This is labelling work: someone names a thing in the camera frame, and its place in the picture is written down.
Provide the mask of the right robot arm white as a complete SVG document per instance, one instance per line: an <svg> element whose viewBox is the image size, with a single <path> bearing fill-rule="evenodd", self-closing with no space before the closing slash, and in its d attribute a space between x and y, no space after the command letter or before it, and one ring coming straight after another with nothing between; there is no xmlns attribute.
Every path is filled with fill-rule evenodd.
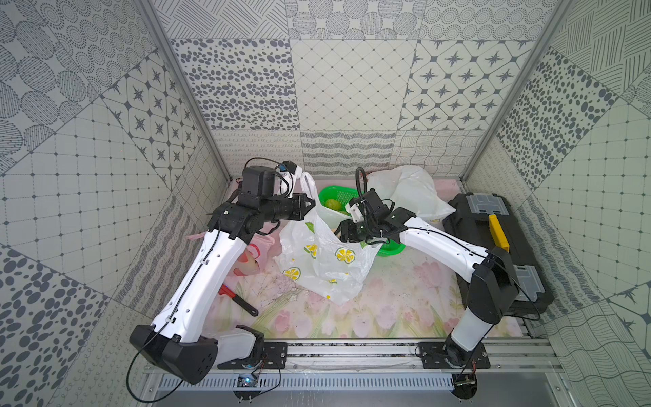
<svg viewBox="0 0 651 407"><path fill-rule="evenodd" d="M355 170L354 179L358 196L347 204L352 219L337 228L340 240L403 244L449 267L469 284L464 315L442 346L449 365L465 366L520 292L510 253L498 246L486 249L469 244L428 225L406 208L387 206L375 189L368 188L361 167Z"/></svg>

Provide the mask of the white lemon-print plastic bag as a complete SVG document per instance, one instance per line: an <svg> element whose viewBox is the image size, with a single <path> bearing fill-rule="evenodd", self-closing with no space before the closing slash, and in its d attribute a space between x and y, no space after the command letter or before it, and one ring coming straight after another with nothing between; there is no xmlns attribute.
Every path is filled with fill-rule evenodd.
<svg viewBox="0 0 651 407"><path fill-rule="evenodd" d="M281 254L274 258L279 271L303 288L336 305L354 299L364 286L381 245L344 243L327 222L327 208L318 200L314 178L303 172L296 184L315 200L304 220L290 221L281 229Z"/></svg>

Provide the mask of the pink peach-print plastic bag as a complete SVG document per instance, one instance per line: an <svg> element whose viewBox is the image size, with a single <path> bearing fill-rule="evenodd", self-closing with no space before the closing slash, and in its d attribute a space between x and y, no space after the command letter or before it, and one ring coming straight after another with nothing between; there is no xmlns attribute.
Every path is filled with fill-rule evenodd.
<svg viewBox="0 0 651 407"><path fill-rule="evenodd" d="M225 279L227 276L249 276L264 270L267 252L273 238L255 235L246 244L238 237L231 238L228 232L214 229L191 235L189 240L203 239L196 259L187 276Z"/></svg>

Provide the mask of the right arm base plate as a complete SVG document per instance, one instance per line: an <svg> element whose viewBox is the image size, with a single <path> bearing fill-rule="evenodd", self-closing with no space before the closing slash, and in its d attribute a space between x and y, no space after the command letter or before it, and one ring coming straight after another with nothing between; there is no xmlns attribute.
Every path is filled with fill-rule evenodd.
<svg viewBox="0 0 651 407"><path fill-rule="evenodd" d="M415 355L420 358L424 369L489 369L491 362L484 344L471 351L465 351L447 341L425 341L417 344Z"/></svg>

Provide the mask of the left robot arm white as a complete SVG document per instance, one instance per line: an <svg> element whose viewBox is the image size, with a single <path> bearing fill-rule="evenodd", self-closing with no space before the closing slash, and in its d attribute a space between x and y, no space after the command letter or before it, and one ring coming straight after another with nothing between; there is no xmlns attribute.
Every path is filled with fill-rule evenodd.
<svg viewBox="0 0 651 407"><path fill-rule="evenodd" d="M201 382L214 365L262 362L261 332L239 325L210 338L203 336L203 325L228 273L264 225L303 220L315 208L313 198L294 190L304 173L292 161L243 169L237 195L213 212L176 292L151 324L134 328L130 342L140 356L190 384Z"/></svg>

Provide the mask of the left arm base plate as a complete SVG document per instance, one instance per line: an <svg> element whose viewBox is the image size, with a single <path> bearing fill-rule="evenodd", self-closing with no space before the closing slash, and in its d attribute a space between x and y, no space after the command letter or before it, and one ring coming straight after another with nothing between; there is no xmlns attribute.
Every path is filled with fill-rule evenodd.
<svg viewBox="0 0 651 407"><path fill-rule="evenodd" d="M283 370L286 367L288 355L287 342L263 341L254 344L249 356L244 359L226 361L217 365L219 370L252 370L260 366L264 369Z"/></svg>

